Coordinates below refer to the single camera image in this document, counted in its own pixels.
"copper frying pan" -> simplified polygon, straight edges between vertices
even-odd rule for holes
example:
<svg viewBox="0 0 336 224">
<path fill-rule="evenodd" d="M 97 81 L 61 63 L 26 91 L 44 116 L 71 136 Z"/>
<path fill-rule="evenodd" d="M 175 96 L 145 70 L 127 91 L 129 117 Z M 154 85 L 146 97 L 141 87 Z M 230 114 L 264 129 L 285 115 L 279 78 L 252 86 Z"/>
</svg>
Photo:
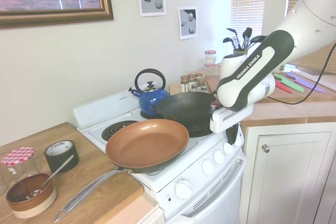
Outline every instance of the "copper frying pan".
<svg viewBox="0 0 336 224">
<path fill-rule="evenodd" d="M 172 164 L 186 148 L 188 130 L 175 121 L 152 119 L 133 123 L 116 132 L 106 145 L 106 155 L 115 169 L 105 173 L 74 196 L 54 222 L 77 207 L 93 190 L 117 173 L 152 173 Z"/>
</svg>

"gold frame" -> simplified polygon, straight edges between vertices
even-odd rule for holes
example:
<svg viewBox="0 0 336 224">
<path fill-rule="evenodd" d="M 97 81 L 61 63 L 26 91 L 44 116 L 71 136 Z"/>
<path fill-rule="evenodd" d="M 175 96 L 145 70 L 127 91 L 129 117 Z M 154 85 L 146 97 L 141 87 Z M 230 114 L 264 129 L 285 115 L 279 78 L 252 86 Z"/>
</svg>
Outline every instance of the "gold frame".
<svg viewBox="0 0 336 224">
<path fill-rule="evenodd" d="M 0 28 L 113 20 L 111 0 L 100 0 L 100 3 L 100 9 L 2 11 L 0 12 Z"/>
</svg>

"window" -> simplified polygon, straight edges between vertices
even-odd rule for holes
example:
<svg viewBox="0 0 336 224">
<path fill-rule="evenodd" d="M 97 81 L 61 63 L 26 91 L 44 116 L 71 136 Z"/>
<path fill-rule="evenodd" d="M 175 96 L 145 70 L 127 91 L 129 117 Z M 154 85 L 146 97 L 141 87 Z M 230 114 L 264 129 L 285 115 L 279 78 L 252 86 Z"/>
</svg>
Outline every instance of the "window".
<svg viewBox="0 0 336 224">
<path fill-rule="evenodd" d="M 289 12 L 294 7 L 297 1 L 298 0 L 288 0 L 287 12 Z M 326 46 L 325 48 L 322 48 L 321 50 L 313 54 L 310 54 L 300 59 L 292 61 L 291 64 L 300 66 L 300 67 L 307 67 L 307 68 L 322 70 L 325 60 L 333 45 L 334 45 L 334 42 L 331 45 Z M 325 69 L 327 72 L 336 73 L 336 56 L 334 54 L 335 52 L 331 56 L 328 66 Z"/>
<path fill-rule="evenodd" d="M 261 35 L 265 0 L 231 0 L 231 28 L 242 39 L 246 27 L 253 29 L 253 36 Z"/>
</svg>

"kettle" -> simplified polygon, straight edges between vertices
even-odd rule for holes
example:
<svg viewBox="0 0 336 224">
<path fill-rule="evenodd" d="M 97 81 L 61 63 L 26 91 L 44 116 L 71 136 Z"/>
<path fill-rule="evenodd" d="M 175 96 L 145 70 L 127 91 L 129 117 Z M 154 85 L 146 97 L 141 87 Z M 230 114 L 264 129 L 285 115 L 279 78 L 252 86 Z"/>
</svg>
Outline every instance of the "kettle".
<svg viewBox="0 0 336 224">
<path fill-rule="evenodd" d="M 138 85 L 138 78 L 140 75 L 142 75 L 143 73 L 153 73 L 156 74 L 157 76 L 159 76 L 162 79 L 162 87 L 157 87 L 155 85 L 153 85 L 153 81 L 148 81 L 147 84 L 147 88 L 144 90 L 141 90 L 139 88 Z M 132 89 L 132 87 L 130 87 L 130 89 L 128 91 L 132 92 L 132 94 L 136 97 L 139 97 L 139 103 L 140 103 L 140 107 L 142 112 L 145 115 L 148 116 L 156 116 L 158 115 L 158 113 L 156 113 L 155 111 L 151 110 L 151 106 L 156 105 L 159 101 L 161 101 L 162 99 L 166 98 L 169 96 L 168 92 L 164 90 L 165 86 L 166 86 L 166 79 L 163 76 L 163 74 L 156 70 L 156 69 L 152 69 L 152 68 L 148 68 L 148 69 L 144 69 L 142 70 L 140 73 L 138 73 L 138 75 L 135 78 L 134 81 L 134 85 L 136 90 Z"/>
</svg>

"wooden bowl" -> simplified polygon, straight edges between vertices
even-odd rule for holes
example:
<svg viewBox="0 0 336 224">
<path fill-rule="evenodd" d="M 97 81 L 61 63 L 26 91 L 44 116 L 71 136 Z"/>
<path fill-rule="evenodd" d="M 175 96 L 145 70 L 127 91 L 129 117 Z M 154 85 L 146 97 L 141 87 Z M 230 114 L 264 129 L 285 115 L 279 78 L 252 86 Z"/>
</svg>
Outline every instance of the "wooden bowl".
<svg viewBox="0 0 336 224">
<path fill-rule="evenodd" d="M 36 216 L 46 210 L 56 199 L 56 189 L 50 180 L 37 196 L 26 199 L 34 191 L 41 189 L 49 178 L 48 174 L 39 173 L 21 179 L 7 192 L 6 199 L 14 215 L 19 219 Z"/>
</svg>

